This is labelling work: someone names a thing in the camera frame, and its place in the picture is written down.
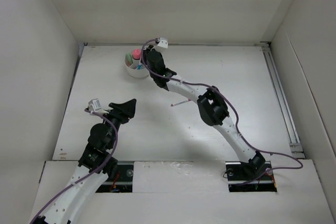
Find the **pink capped glue bottle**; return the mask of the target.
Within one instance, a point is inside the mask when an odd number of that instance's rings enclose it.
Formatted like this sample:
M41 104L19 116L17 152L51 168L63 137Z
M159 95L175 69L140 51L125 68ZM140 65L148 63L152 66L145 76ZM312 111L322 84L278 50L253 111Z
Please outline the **pink capped glue bottle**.
M135 49L132 51L132 58L134 60L139 60L141 58L141 49Z

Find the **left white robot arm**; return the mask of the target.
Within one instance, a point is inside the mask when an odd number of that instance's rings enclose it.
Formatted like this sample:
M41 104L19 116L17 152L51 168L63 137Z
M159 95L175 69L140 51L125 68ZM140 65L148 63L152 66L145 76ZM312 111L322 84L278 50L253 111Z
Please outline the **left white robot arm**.
M107 180L118 174L118 160L113 157L121 125L134 118L136 99L110 103L101 108L99 100L88 103L85 112L102 119L95 124L88 143L66 187L53 196L32 218L31 223L76 223L85 204Z

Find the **pink capped white marker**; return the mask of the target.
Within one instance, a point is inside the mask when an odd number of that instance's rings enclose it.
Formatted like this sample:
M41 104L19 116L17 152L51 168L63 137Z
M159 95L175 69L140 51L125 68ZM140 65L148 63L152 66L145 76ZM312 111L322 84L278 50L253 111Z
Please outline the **pink capped white marker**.
M184 104L184 103L188 103L190 101L191 101L190 99L187 99L187 100L180 101L180 102L177 102L177 103L172 103L171 107L178 106L178 105L181 105L181 104Z

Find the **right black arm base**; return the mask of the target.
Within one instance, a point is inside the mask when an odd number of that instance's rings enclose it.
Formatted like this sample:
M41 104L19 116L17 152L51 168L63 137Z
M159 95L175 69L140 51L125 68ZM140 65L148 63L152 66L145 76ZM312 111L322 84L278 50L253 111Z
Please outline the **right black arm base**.
M270 161L266 161L255 175L248 175L240 162L226 162L225 166L223 178L227 180L230 193L277 192L274 176L261 176L266 169L272 168Z

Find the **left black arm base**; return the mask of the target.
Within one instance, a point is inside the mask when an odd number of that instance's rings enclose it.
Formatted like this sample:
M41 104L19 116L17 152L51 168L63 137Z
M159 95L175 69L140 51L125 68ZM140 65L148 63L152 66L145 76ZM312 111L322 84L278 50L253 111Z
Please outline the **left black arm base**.
M131 193L133 191L134 162L118 163L118 171L109 178L96 193Z

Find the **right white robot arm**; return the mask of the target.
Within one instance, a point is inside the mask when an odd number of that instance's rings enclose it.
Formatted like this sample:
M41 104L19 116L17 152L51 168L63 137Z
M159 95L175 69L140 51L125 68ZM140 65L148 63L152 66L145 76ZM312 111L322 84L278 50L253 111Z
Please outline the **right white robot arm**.
M265 158L243 140L229 115L228 106L215 86L188 84L176 72L165 66L160 52L149 47L143 50L142 63L155 84L166 91L177 93L197 104L202 121L216 129L235 151L244 175L254 179L261 174Z

